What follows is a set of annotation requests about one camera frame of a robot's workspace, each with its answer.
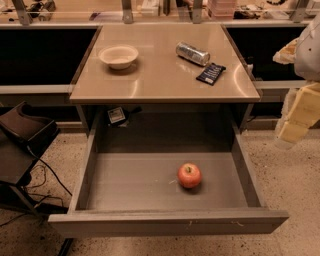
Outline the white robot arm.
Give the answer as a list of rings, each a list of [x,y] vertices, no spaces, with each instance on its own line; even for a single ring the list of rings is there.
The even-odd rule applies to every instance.
[[[293,64],[295,74],[306,81],[305,86],[287,93],[275,128],[277,146],[289,149],[320,120],[320,13],[273,60]]]

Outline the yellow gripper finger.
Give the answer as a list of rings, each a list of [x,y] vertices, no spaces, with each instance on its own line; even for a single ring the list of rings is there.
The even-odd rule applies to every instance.
[[[272,60],[276,63],[287,65],[293,64],[295,61],[295,52],[297,46],[298,39],[295,38],[282,47],[279,51],[277,51]]]
[[[297,144],[320,120],[320,83],[292,88],[285,96],[275,128],[277,144]]]

